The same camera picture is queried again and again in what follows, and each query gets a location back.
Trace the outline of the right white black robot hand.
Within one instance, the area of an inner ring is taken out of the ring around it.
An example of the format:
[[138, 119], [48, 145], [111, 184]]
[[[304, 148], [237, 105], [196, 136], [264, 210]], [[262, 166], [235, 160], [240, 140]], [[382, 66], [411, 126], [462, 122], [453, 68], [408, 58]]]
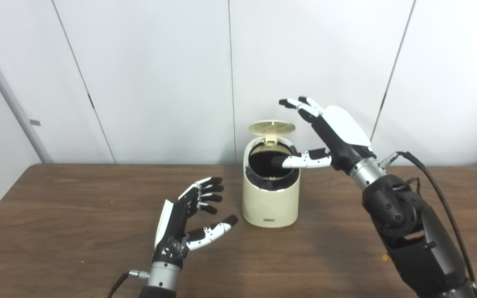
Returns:
[[323, 109], [309, 97], [298, 100], [282, 99], [279, 104], [287, 109], [295, 109], [308, 122], [326, 147], [308, 150], [287, 157], [272, 158], [276, 168], [320, 168], [331, 166], [345, 174], [367, 158], [376, 159], [371, 141], [363, 129], [341, 107], [329, 106]]

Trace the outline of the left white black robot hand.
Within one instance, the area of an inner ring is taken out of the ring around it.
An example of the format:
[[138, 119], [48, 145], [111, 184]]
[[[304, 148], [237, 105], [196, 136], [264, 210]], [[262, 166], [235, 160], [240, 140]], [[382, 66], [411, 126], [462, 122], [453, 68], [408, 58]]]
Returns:
[[183, 268], [190, 251], [200, 249], [229, 232], [239, 221], [229, 215], [219, 222], [187, 231], [187, 223], [200, 211], [216, 215], [218, 210], [210, 202], [221, 202], [223, 178], [208, 177], [195, 181], [176, 201], [165, 200], [154, 240], [152, 262], [162, 262]]

